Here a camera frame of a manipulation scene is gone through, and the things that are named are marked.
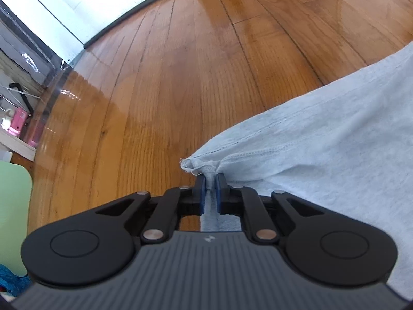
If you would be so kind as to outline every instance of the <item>white wall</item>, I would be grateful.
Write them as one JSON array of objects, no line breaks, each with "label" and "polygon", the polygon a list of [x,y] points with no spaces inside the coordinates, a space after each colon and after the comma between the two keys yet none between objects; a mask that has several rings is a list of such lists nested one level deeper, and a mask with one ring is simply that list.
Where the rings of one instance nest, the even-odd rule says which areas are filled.
[{"label": "white wall", "polygon": [[66,62],[94,35],[144,0],[3,0]]}]

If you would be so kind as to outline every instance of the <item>green chair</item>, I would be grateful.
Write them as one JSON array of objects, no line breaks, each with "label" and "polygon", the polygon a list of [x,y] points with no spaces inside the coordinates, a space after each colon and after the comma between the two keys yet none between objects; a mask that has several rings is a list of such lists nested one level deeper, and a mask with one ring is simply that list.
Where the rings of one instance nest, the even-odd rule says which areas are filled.
[{"label": "green chair", "polygon": [[20,247],[27,235],[31,189],[24,167],[0,161],[0,263],[17,276],[26,275]]}]

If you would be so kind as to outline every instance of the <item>pink object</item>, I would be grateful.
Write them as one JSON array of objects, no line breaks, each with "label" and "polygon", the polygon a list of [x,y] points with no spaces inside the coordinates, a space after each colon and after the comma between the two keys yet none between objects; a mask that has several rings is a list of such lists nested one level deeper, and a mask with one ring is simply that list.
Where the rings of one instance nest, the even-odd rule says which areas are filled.
[{"label": "pink object", "polygon": [[14,114],[14,117],[12,119],[12,123],[10,124],[10,128],[8,132],[16,137],[19,137],[21,133],[21,129],[23,128],[24,122],[27,119],[27,112],[18,107],[16,109],[16,113]]}]

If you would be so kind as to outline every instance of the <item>ribbed gray plate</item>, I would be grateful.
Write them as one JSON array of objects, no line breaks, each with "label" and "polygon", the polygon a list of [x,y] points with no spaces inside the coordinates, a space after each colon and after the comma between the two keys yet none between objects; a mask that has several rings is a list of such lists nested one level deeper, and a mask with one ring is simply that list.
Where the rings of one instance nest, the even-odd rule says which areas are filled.
[{"label": "ribbed gray plate", "polygon": [[131,265],[99,285],[57,290],[35,284],[16,299],[19,310],[396,310],[406,303],[384,284],[331,289],[292,271],[278,250],[242,232],[176,231],[143,247]]}]

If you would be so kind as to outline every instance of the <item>wooden floor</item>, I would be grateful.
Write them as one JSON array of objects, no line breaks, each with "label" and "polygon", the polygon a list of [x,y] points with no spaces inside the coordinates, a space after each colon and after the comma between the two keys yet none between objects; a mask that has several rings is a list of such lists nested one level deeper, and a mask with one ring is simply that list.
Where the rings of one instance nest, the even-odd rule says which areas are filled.
[{"label": "wooden floor", "polygon": [[408,44],[412,2],[159,0],[141,10],[69,75],[38,147],[29,229],[193,183],[179,160],[214,135]]}]

